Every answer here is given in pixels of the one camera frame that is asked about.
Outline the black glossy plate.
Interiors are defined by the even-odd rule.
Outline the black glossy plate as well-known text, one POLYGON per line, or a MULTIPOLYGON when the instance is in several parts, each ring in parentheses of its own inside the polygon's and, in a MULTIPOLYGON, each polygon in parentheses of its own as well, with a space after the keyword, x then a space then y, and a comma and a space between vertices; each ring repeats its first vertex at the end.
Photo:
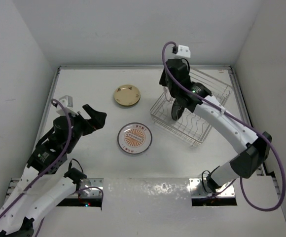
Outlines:
POLYGON ((181 118, 185 110, 185 102, 181 99, 175 99, 172 104, 171 117, 174 121, 181 118))

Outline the cream beige plate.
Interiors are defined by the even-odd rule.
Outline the cream beige plate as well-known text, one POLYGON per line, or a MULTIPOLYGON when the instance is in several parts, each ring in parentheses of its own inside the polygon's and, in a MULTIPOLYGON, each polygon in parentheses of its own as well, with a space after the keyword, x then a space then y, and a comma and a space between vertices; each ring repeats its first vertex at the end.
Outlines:
POLYGON ((128 107, 139 102, 141 93, 136 86, 125 84, 114 91, 113 97, 119 105, 128 107))

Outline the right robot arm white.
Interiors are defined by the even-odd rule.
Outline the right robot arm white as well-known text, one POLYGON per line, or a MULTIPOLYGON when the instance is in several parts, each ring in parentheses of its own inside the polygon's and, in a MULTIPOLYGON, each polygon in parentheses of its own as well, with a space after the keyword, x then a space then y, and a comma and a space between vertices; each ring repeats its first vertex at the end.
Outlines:
POLYGON ((185 110, 199 116, 217 130, 237 155, 215 168, 206 178, 205 188, 215 192, 237 178, 250 178, 269 155, 269 145, 254 131, 229 118, 228 112, 199 82, 191 80, 189 66, 181 59, 169 59, 162 72, 160 85, 168 88, 174 102, 171 117, 177 121, 185 110))

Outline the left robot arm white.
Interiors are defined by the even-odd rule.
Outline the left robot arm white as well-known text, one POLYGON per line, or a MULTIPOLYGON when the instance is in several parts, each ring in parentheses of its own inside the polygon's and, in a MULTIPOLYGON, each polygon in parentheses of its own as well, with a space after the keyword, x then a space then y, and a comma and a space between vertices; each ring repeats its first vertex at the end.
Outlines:
POLYGON ((39 195, 48 177, 66 162, 67 154, 79 139, 103 128, 107 117, 105 112, 98 112, 88 104, 83 109, 89 119, 70 107, 55 106, 59 117, 37 142, 21 178, 0 209, 0 237, 31 237, 48 212, 67 196, 92 188, 83 172, 69 167, 49 191, 39 195))

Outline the white plate orange sunburst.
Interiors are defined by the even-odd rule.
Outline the white plate orange sunburst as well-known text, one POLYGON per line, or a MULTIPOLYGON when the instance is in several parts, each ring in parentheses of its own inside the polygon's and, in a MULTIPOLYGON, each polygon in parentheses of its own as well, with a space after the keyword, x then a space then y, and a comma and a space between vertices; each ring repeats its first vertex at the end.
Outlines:
POLYGON ((139 122, 126 124, 117 135, 119 148, 130 155, 139 155, 146 152, 150 148, 152 141, 151 130, 139 122))

